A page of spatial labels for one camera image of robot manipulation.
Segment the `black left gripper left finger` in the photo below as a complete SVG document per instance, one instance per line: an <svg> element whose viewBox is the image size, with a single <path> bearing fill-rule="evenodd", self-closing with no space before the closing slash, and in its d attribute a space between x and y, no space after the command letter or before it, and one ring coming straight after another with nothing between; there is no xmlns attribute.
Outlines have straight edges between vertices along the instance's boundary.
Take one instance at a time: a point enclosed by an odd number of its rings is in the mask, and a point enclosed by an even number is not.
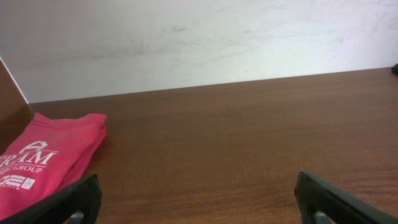
<svg viewBox="0 0 398 224"><path fill-rule="evenodd" d="M1 221L1 224L72 223L94 224L101 207L98 176L82 178Z"/></svg>

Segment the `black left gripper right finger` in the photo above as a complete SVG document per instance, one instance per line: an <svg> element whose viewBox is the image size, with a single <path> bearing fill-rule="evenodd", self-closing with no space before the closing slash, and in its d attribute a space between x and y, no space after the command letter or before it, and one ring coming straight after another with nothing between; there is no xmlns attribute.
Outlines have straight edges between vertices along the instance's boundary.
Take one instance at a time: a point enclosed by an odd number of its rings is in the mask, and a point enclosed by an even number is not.
<svg viewBox="0 0 398 224"><path fill-rule="evenodd" d="M295 198L303 224L395 224L384 213L308 172L300 172Z"/></svg>

